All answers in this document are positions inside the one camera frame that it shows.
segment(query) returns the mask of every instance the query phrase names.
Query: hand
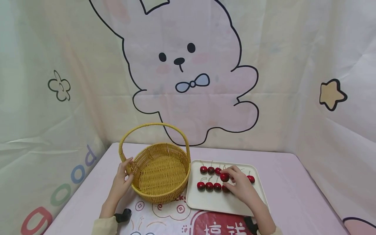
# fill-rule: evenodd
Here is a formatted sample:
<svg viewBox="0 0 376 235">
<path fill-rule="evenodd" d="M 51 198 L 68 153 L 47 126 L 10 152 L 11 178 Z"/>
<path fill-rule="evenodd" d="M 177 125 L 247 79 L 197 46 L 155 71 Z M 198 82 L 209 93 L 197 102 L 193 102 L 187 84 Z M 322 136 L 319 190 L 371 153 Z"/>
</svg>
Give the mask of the hand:
<svg viewBox="0 0 376 235">
<path fill-rule="evenodd" d="M 129 158 L 125 162 L 119 164 L 110 193 L 108 194 L 105 203 L 103 203 L 99 218 L 111 218 L 115 214 L 120 199 L 127 193 L 133 181 L 133 174 L 128 174 L 125 167 L 131 163 L 132 160 L 133 158 Z"/>
<path fill-rule="evenodd" d="M 132 160 L 133 158 L 129 158 L 125 162 L 119 164 L 118 171 L 115 175 L 110 193 L 108 195 L 108 199 L 119 202 L 120 199 L 127 193 L 133 181 L 133 174 L 127 173 L 126 166 L 129 163 L 132 163 Z"/>
<path fill-rule="evenodd" d="M 260 202 L 263 203 L 247 176 L 241 172 L 237 166 L 234 165 L 221 170 L 221 173 L 228 173 L 231 181 L 235 183 L 235 185 L 232 185 L 225 182 L 223 185 L 239 198 L 239 200 L 251 208 L 251 210 L 254 205 Z"/>
<path fill-rule="evenodd" d="M 248 177 L 237 166 L 231 166 L 221 173 L 228 173 L 235 185 L 223 183 L 239 200 L 244 202 L 252 211 L 260 234 L 270 235 L 276 231 L 276 225 L 269 213 L 268 207 L 261 200 Z"/>
</svg>

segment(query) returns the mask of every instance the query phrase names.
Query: red cherry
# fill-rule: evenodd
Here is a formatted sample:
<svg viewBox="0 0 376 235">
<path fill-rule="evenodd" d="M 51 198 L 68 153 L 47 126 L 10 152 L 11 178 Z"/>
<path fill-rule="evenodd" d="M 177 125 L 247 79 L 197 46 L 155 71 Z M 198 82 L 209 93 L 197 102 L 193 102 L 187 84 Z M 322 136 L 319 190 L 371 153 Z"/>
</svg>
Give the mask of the red cherry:
<svg viewBox="0 0 376 235">
<path fill-rule="evenodd" d="M 221 178 L 221 181 L 227 182 L 230 179 L 230 175 L 227 173 L 224 173 L 224 174 L 221 174 L 220 178 Z"/>
<path fill-rule="evenodd" d="M 217 167 L 215 169 L 215 174 L 219 176 L 221 174 L 221 170 L 222 170 L 221 168 Z"/>
<path fill-rule="evenodd" d="M 207 171 L 208 171 L 208 168 L 207 168 L 206 166 L 202 166 L 202 167 L 200 167 L 200 172 L 201 172 L 202 174 L 205 174 Z"/>
<path fill-rule="evenodd" d="M 251 183 L 255 183 L 255 178 L 253 176 L 247 176 L 247 177 Z"/>
<path fill-rule="evenodd" d="M 230 190 L 226 186 L 224 186 L 224 185 L 222 185 L 222 191 L 224 193 L 229 193 L 230 192 Z"/>
<path fill-rule="evenodd" d="M 215 183 L 214 184 L 214 191 L 220 192 L 222 190 L 222 186 L 220 183 Z"/>
<path fill-rule="evenodd" d="M 203 190 L 205 190 L 205 183 L 204 183 L 204 182 L 198 182 L 198 183 L 197 183 L 197 189 L 198 189 L 199 191 L 203 191 Z"/>
<path fill-rule="evenodd" d="M 214 167 L 208 167 L 209 174 L 214 174 L 214 172 L 215 172 Z"/>
<path fill-rule="evenodd" d="M 212 182 L 208 182 L 208 183 L 205 184 L 205 188 L 209 192 L 213 191 L 213 187 L 214 187 L 214 185 L 213 185 Z"/>
</svg>

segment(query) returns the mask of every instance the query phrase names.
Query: pink tablecloth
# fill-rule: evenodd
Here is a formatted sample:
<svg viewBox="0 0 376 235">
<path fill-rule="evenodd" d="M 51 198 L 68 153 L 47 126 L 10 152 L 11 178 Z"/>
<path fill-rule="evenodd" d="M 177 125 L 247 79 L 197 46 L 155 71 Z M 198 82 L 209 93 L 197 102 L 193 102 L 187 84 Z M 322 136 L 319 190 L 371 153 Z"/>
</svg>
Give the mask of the pink tablecloth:
<svg viewBox="0 0 376 235">
<path fill-rule="evenodd" d="M 146 146 L 145 144 L 124 144 L 123 149 L 126 156 L 135 156 Z M 347 234 L 342 223 L 295 155 L 196 147 L 190 149 L 192 160 L 234 162 L 256 167 L 271 214 L 285 235 Z M 90 234 L 93 221 L 99 216 L 119 163 L 118 143 L 114 143 L 45 235 Z M 230 234 L 229 229 L 232 227 L 242 225 L 241 218 L 233 215 L 223 218 L 223 214 L 213 214 L 213 221 L 211 221 L 211 213 L 206 215 L 206 221 L 211 224 L 195 223 L 197 217 L 201 216 L 200 220 L 203 219 L 204 212 L 188 208 L 184 195 L 176 202 L 162 207 L 143 202 L 131 191 L 119 203 L 118 212 L 124 208 L 132 210 L 132 220 L 127 225 L 119 226 L 118 233 L 123 235 L 214 234 L 218 231 L 213 227 L 215 224 L 221 227 L 219 229 L 223 235 Z M 206 226 L 209 228 L 208 233 L 205 231 Z"/>
</svg>

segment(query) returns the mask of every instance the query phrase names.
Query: rectangular tray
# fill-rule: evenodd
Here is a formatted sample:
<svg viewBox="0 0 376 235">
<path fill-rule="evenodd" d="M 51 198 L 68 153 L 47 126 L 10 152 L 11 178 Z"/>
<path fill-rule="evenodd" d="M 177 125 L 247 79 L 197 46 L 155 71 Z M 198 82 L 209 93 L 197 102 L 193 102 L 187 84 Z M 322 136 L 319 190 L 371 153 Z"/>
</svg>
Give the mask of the rectangular tray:
<svg viewBox="0 0 376 235">
<path fill-rule="evenodd" d="M 255 178 L 255 183 L 253 184 L 256 192 L 259 194 L 261 200 L 266 204 L 266 206 L 269 208 L 268 202 L 265 197 L 264 190 L 261 185 L 261 181 L 259 178 L 259 175 L 257 173 L 257 170 L 255 167 L 251 165 L 244 165 L 244 164 L 235 164 L 235 163 L 228 163 L 228 162 L 211 162 L 211 161 L 203 161 L 203 160 L 194 160 L 191 162 L 191 172 L 189 175 L 188 180 L 188 188 L 187 188 L 187 205 L 190 208 L 193 209 L 200 209 L 200 210 L 206 210 L 206 211 L 215 211 L 215 212 L 221 212 L 221 213 L 228 213 L 228 214 L 235 214 L 235 215 L 244 215 L 244 216 L 253 216 L 252 211 L 238 198 L 236 198 L 232 193 L 224 193 L 224 192 L 208 192 L 208 191 L 199 191 L 197 189 L 197 183 L 200 182 L 201 178 L 213 176 L 210 180 L 213 184 L 217 182 L 222 185 L 222 181 L 216 174 L 209 175 L 201 174 L 200 167 L 202 166 L 202 163 L 206 167 L 220 167 L 223 169 L 223 166 L 226 167 L 236 165 L 241 169 L 244 174 L 248 175 L 250 171 L 250 175 Z"/>
</svg>

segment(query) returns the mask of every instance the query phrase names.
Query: wicker basket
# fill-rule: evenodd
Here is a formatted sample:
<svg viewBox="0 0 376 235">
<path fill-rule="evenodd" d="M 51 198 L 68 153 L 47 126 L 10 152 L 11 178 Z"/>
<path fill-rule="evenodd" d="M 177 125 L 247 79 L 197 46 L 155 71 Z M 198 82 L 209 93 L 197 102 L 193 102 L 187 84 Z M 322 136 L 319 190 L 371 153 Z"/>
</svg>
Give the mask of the wicker basket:
<svg viewBox="0 0 376 235">
<path fill-rule="evenodd" d="M 174 144 L 153 144 L 142 150 L 126 170 L 134 174 L 132 188 L 136 193 L 150 203 L 162 204 L 179 197 L 188 182 L 191 157 L 185 134 L 167 123 L 146 123 L 126 133 L 119 144 L 119 155 L 124 162 L 126 158 L 123 153 L 123 142 L 129 134 L 141 127 L 154 125 L 167 126 L 178 131 L 185 141 L 186 153 Z"/>
</svg>

